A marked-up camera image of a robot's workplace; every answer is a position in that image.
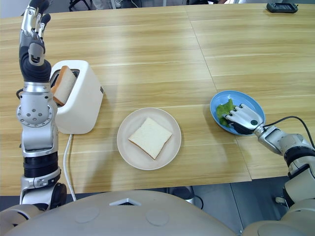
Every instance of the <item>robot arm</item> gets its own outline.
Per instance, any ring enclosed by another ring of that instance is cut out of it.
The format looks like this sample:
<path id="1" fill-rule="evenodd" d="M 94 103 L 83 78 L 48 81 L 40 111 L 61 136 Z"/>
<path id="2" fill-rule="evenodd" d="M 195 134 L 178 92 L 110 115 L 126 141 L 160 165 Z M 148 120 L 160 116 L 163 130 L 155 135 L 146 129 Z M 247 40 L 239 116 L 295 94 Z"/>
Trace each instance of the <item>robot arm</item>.
<path id="1" fill-rule="evenodd" d="M 43 41 L 50 21 L 49 14 L 43 16 L 48 6 L 46 0 L 32 0 L 24 13 L 19 48 L 24 87 L 16 112 L 23 128 L 20 204 L 40 204 L 45 210 L 63 205 L 66 198 L 65 185 L 57 183 L 61 175 L 55 124 L 57 106 L 50 90 L 51 65 L 45 60 Z"/>
<path id="2" fill-rule="evenodd" d="M 254 133 L 270 151 L 284 156 L 290 178 L 283 189 L 288 206 L 315 198 L 315 148 L 302 135 L 287 134 L 275 126 L 265 125 L 263 119 L 244 104 L 224 117 L 237 132 Z"/>

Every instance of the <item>wooden table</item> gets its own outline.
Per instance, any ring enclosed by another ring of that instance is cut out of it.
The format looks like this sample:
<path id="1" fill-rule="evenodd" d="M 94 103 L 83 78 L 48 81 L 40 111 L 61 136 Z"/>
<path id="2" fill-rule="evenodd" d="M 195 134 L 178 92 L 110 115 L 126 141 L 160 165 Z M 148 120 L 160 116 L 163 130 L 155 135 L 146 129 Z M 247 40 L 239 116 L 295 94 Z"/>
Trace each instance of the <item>wooden table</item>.
<path id="1" fill-rule="evenodd" d="M 287 173 L 283 157 L 256 137 L 225 132 L 209 102 L 218 91 L 247 93 L 267 122 L 300 116 L 315 130 L 315 5 L 271 14 L 265 4 L 196 5 L 52 14 L 46 58 L 87 60 L 105 89 L 92 132 L 75 135 L 69 168 L 75 192 L 250 181 Z M 15 91 L 22 18 L 1 21 L 1 194 L 20 193 L 21 126 Z M 166 110 L 183 134 L 177 157 L 155 171 L 128 165 L 117 150 L 123 119 L 143 107 Z M 301 133 L 295 120 L 279 124 Z M 59 165 L 68 136 L 60 134 Z"/>

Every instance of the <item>blue plate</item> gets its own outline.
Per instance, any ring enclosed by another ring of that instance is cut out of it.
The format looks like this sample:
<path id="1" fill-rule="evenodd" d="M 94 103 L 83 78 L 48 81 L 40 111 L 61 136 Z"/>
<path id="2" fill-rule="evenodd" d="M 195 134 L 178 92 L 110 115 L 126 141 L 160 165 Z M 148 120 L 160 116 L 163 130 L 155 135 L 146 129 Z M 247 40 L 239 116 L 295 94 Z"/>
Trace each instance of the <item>blue plate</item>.
<path id="1" fill-rule="evenodd" d="M 216 123 L 219 126 L 221 126 L 222 129 L 225 129 L 226 131 L 232 134 L 243 135 L 236 132 L 236 130 L 231 125 L 229 128 L 224 125 L 221 125 L 219 122 L 219 118 L 217 117 L 216 109 L 218 105 L 227 103 L 230 98 L 232 98 L 233 104 L 236 106 L 239 106 L 241 103 L 244 103 L 253 111 L 257 112 L 262 117 L 263 121 L 265 122 L 265 113 L 262 107 L 252 97 L 239 91 L 226 90 L 226 91 L 222 91 L 214 95 L 210 102 L 211 115 L 213 119 L 216 121 Z"/>

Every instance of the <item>bread slice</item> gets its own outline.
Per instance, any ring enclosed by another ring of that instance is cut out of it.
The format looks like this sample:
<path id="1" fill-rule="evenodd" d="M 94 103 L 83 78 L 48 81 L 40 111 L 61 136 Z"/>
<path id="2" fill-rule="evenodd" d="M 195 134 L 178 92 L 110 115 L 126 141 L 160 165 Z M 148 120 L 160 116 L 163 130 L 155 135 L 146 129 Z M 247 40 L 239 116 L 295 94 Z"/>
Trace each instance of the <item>bread slice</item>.
<path id="1" fill-rule="evenodd" d="M 147 118 L 128 139 L 155 160 L 171 136 L 171 132 Z"/>
<path id="2" fill-rule="evenodd" d="M 51 88 L 51 92 L 54 94 L 53 100 L 57 104 L 63 106 L 67 102 L 75 81 L 75 75 L 68 66 L 64 65 L 60 70 L 55 85 Z"/>

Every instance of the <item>gray floor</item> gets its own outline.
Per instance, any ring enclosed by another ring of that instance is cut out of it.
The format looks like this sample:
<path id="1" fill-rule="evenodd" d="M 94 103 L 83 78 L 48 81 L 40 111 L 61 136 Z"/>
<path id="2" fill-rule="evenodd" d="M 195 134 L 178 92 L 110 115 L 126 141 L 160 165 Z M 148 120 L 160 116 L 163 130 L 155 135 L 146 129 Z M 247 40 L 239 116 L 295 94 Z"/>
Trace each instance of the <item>gray floor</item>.
<path id="1" fill-rule="evenodd" d="M 195 195 L 203 199 L 203 210 L 223 222 L 232 231 L 241 234 L 244 228 L 260 220 L 279 220 L 286 207 L 274 202 L 282 195 L 288 177 L 257 179 L 252 182 L 194 186 Z M 166 188 L 153 189 L 166 192 Z M 77 194 L 77 199 L 92 194 Z M 19 203 L 18 196 L 0 196 L 0 211 Z M 201 207 L 199 199 L 195 205 Z"/>

